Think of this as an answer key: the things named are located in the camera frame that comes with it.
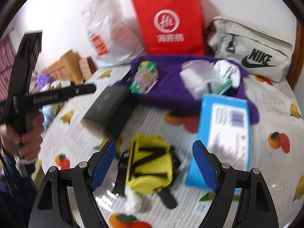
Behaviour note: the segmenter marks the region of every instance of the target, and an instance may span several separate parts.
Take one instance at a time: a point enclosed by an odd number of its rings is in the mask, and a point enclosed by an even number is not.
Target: yellow pouch
[[[173,179],[172,156],[169,150],[170,146],[159,136],[135,135],[129,153],[126,185],[140,194],[159,193],[167,187]],[[162,156],[136,166],[139,160],[148,160],[149,156],[155,153]]]

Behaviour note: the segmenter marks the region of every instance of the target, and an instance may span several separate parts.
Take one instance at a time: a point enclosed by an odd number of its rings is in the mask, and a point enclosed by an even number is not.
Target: chinese characters
[[[183,42],[184,41],[184,34],[177,33],[177,34],[161,34],[157,35],[158,43],[168,43],[168,42]]]

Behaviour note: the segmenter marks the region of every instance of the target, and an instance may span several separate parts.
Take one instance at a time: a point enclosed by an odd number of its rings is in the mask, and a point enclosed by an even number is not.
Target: bedsheet
[[[39,158],[44,172],[50,166],[61,164],[56,158],[59,154],[64,154],[64,161],[75,167],[79,162],[87,161],[98,150],[103,137],[92,134],[80,121],[105,87],[121,79],[129,69],[129,66],[99,69],[88,81],[97,85],[97,91],[92,95],[73,98],[61,110],[46,132],[41,146]],[[283,228],[296,217],[303,205],[304,122],[286,79],[272,83],[250,75],[244,79],[244,84],[247,97],[256,104],[260,114],[260,122],[251,126],[250,168],[257,167],[261,170],[274,200],[280,227]],[[140,104],[121,134],[121,152],[129,149],[136,133],[159,135],[168,144],[175,145],[182,161],[180,175],[172,186],[172,193],[178,202],[177,208],[166,209],[157,195],[144,196],[142,209],[134,217],[137,222],[148,223],[154,228],[194,228],[203,220],[213,197],[204,190],[184,184],[192,144],[196,140],[198,116],[192,114],[181,124],[167,119],[169,112]],[[126,214],[126,200],[111,193],[117,175],[117,164],[118,161],[114,159],[104,183],[97,188],[94,196],[109,227],[138,227],[131,222],[125,224],[117,217],[120,213]],[[83,227],[74,193],[71,188],[68,191],[72,212],[78,224]],[[225,227],[231,227],[237,206],[238,199],[235,198]]]

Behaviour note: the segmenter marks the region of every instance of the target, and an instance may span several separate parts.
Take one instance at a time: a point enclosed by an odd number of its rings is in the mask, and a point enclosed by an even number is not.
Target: blue gripper pad
[[[103,180],[115,157],[115,153],[116,153],[115,141],[108,140],[100,152],[102,151],[104,151],[103,155],[101,156],[99,162],[96,164],[95,168],[92,170],[92,182],[89,186],[91,191],[95,191],[103,183]]]
[[[197,166],[199,168],[199,171],[204,178],[204,181],[206,183],[206,186],[214,193],[216,193],[219,189],[219,185],[217,184],[216,181],[216,173],[207,159],[205,153],[201,149],[200,145],[197,142],[193,143],[192,146],[192,153],[193,157],[195,159],[195,162],[197,163]]]

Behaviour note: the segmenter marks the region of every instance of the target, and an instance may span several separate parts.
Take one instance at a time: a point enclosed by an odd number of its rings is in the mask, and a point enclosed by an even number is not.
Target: black book
[[[127,85],[108,86],[82,119],[82,124],[94,134],[103,133],[117,140],[138,101]]]

